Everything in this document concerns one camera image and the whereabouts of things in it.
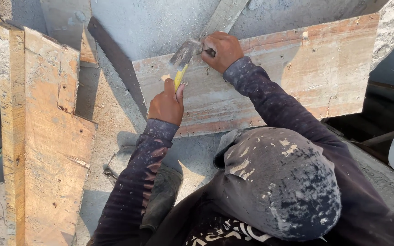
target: hand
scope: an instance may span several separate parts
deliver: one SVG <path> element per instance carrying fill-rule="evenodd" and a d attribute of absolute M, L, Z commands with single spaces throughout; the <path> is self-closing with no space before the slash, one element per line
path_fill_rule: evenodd
<path fill-rule="evenodd" d="M 210 49 L 216 52 L 215 56 L 209 54 Z M 232 63 L 243 57 L 243 50 L 235 36 L 222 31 L 216 31 L 203 40 L 201 59 L 221 74 L 223 74 Z"/>
<path fill-rule="evenodd" d="M 166 79 L 164 91 L 151 100 L 148 118 L 163 120 L 180 126 L 183 118 L 184 89 L 185 85 L 181 84 L 177 92 L 174 92 L 174 81 Z"/>

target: man's right hand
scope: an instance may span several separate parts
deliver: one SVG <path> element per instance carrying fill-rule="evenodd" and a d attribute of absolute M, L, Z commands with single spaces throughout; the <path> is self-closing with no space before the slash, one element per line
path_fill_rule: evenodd
<path fill-rule="evenodd" d="M 215 56 L 208 53 L 210 49 L 215 51 Z M 221 74 L 236 60 L 243 57 L 243 50 L 235 36 L 216 31 L 203 40 L 201 59 Z"/>

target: yellow hammer handle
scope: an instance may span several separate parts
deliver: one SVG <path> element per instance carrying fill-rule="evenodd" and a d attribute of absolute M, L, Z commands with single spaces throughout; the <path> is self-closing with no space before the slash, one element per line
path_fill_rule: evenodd
<path fill-rule="evenodd" d="M 188 68 L 188 64 L 185 65 L 182 71 L 177 71 L 176 77 L 174 78 L 174 89 L 177 92 L 177 88 L 182 81 L 183 75 L 185 74 L 186 69 Z"/>

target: saw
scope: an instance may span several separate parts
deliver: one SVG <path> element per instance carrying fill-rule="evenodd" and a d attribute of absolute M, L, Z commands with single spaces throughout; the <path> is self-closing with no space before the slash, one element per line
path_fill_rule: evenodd
<path fill-rule="evenodd" d="M 147 107 L 145 106 L 144 96 L 142 95 L 139 81 L 136 78 L 132 62 L 95 17 L 91 17 L 88 24 L 88 31 L 95 38 L 98 45 L 100 45 L 101 50 L 112 64 L 121 81 L 123 81 L 142 116 L 147 120 Z"/>

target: hammer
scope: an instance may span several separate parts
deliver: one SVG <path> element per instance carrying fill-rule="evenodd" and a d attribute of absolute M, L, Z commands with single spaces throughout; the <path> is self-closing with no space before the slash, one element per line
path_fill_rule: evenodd
<path fill-rule="evenodd" d="M 188 64 L 193 57 L 193 55 L 198 55 L 203 50 L 203 44 L 195 39 L 189 39 L 185 41 L 182 46 L 174 53 L 170 61 L 169 65 L 174 65 L 179 62 L 177 66 L 177 74 L 174 78 L 174 88 L 177 91 L 177 88 L 182 81 L 183 75 L 185 74 L 186 69 L 188 68 Z"/>

